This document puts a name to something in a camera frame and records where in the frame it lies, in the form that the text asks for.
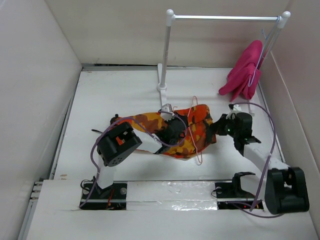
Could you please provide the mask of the orange camouflage trousers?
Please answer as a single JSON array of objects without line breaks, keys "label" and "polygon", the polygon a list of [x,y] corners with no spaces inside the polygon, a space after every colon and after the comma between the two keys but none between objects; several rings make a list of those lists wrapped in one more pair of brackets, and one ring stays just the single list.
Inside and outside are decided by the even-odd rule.
[{"label": "orange camouflage trousers", "polygon": [[[217,142],[216,135],[209,133],[209,125],[213,122],[210,109],[206,104],[199,104],[188,109],[178,109],[174,112],[179,118],[187,117],[185,125],[185,137],[176,145],[161,155],[167,155],[176,159],[190,159],[203,151],[206,147]],[[165,125],[159,112],[147,112],[133,115],[132,119],[124,119],[125,122],[141,132],[155,134],[155,130],[160,130]]]}]

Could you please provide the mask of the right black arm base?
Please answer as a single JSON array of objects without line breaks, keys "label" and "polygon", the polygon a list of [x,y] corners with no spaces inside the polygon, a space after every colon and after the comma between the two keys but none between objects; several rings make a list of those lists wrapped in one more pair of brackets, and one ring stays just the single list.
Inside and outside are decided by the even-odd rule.
[{"label": "right black arm base", "polygon": [[229,180],[216,181],[211,196],[217,199],[219,210],[234,210],[234,205],[248,210],[256,197],[259,180],[251,171],[236,172]]}]

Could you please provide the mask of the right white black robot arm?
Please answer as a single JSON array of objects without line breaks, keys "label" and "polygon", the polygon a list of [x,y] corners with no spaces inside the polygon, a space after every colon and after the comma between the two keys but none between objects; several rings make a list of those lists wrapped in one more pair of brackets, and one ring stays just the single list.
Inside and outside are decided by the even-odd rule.
[{"label": "right white black robot arm", "polygon": [[252,134],[253,118],[245,112],[223,114],[210,126],[213,133],[233,138],[235,149],[260,171],[237,172],[231,182],[215,184],[221,199],[258,197],[273,215],[307,212],[310,208],[304,171],[291,167],[272,156],[262,142]]}]

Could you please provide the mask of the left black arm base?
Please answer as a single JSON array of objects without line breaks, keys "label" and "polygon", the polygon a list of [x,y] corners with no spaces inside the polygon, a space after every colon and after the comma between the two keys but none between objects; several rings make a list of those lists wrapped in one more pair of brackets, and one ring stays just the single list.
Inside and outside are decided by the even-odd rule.
[{"label": "left black arm base", "polygon": [[84,179],[80,183],[82,193],[79,208],[81,210],[122,211],[127,209],[127,182],[116,181],[104,190],[100,190],[96,184],[90,194],[94,180],[95,178],[92,180]]}]

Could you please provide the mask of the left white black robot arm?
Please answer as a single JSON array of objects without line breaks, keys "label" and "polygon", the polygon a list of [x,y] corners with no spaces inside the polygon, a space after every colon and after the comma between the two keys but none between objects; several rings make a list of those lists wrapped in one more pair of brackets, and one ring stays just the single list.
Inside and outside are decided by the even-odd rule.
[{"label": "left white black robot arm", "polygon": [[107,198],[114,188],[113,168],[122,163],[135,150],[160,155],[185,142],[187,118],[174,114],[165,120],[160,114],[149,121],[145,115],[118,117],[97,138],[93,150],[99,155],[99,164],[94,179],[94,192]]}]

